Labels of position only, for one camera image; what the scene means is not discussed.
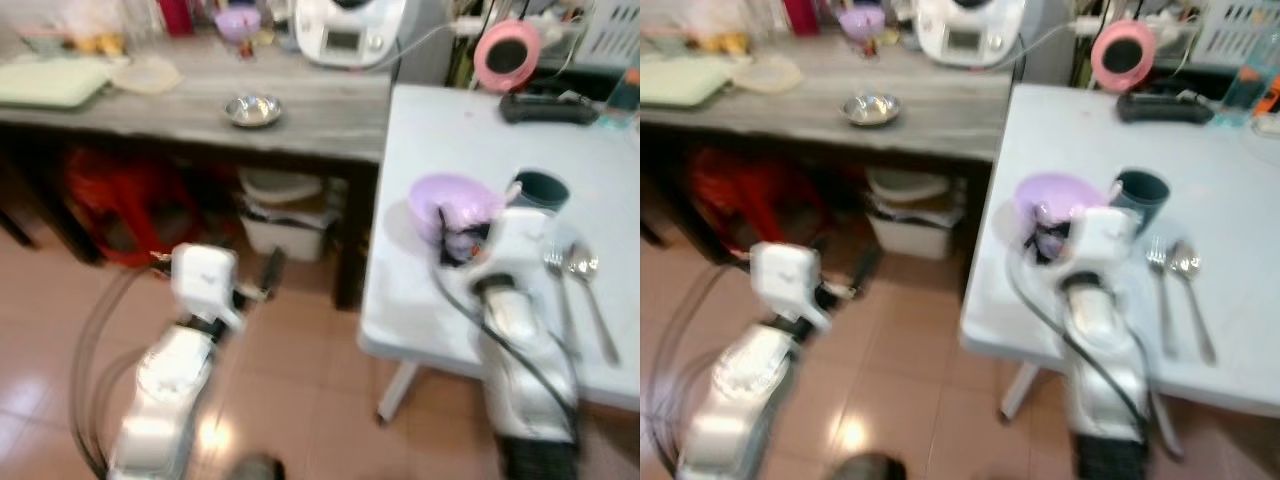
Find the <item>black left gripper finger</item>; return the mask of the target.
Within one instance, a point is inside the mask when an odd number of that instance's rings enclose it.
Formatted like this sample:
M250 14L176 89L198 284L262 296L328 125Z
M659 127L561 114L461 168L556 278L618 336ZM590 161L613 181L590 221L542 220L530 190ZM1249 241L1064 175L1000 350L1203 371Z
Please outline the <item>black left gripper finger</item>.
M275 247L270 252L259 276L259 298L271 298L274 296L282 280L285 261L287 253L282 247Z
M859 297L864 294L867 283L876 274L878 265L881 264L883 251L878 244L869 244L864 252L860 255L855 268L850 274L850 296Z

